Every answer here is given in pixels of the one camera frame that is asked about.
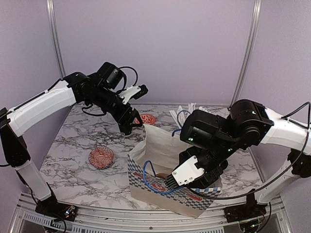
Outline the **brown cardboard cup carrier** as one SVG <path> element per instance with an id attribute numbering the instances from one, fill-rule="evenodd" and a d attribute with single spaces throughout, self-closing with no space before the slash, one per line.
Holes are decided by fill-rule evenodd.
<path id="1" fill-rule="evenodd" d="M 165 174 L 165 173 L 158 173 L 158 174 L 156 174 L 156 177 L 165 180 L 165 179 L 168 177 L 168 174 Z"/>

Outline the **blue checkered paper bag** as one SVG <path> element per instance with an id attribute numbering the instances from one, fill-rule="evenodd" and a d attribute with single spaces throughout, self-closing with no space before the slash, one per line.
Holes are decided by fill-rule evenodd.
<path id="1" fill-rule="evenodd" d="M 179 153 L 189 148 L 177 135 L 150 124 L 143 125 L 144 140 L 129 153 L 127 159 L 131 197 L 184 216 L 198 218 L 214 200 L 201 194 L 217 197 L 222 181 L 217 179 L 206 188 L 194 188 L 192 193 L 181 186 L 171 187 L 165 179 L 179 165 Z"/>

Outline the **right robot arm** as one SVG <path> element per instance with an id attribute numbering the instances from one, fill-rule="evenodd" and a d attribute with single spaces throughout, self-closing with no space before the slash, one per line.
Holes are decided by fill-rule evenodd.
<path id="1" fill-rule="evenodd" d="M 258 190 L 253 199 L 241 206 L 244 217 L 252 217 L 283 188 L 311 175 L 311 124 L 280 115 L 252 100 L 235 102 L 228 117 L 194 110 L 185 120 L 180 140 L 190 147 L 179 155 L 179 165 L 172 172 L 178 186 L 206 188 L 224 170 L 224 163 L 237 150 L 260 144 L 289 148 L 290 154 L 279 169 Z"/>

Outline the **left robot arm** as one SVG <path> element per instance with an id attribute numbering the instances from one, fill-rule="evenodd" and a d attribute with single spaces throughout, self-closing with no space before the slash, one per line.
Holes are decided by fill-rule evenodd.
<path id="1" fill-rule="evenodd" d="M 134 84 L 114 91 L 120 80 L 126 79 L 121 68 L 105 62 L 93 74 L 74 72 L 19 106 L 1 109 L 0 138 L 5 160 L 22 177 L 49 215 L 60 214 L 61 204 L 55 201 L 52 190 L 31 161 L 23 139 L 24 133 L 55 112 L 85 102 L 109 113 L 117 122 L 120 132 L 129 135 L 134 118 L 138 116 L 129 100 L 141 91 L 141 87 Z"/>

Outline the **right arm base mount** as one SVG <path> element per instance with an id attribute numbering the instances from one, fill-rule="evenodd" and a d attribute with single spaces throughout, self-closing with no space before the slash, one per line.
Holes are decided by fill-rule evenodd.
<path id="1" fill-rule="evenodd" d="M 250 204 L 245 203 L 224 208 L 224 214 L 227 222 L 231 223 L 235 221 L 242 221 L 258 216 L 263 216 L 267 213 L 266 207 L 267 204 L 255 204 L 251 206 Z"/>

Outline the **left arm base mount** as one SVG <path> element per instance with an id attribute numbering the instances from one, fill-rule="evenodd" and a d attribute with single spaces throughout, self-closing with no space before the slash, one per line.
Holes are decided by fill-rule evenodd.
<path id="1" fill-rule="evenodd" d="M 74 221 L 77 215 L 77 206 L 64 204 L 64 203 L 56 203 L 44 205 L 41 202 L 35 208 L 35 211 L 39 214 L 54 217 L 58 220 L 68 220 Z"/>

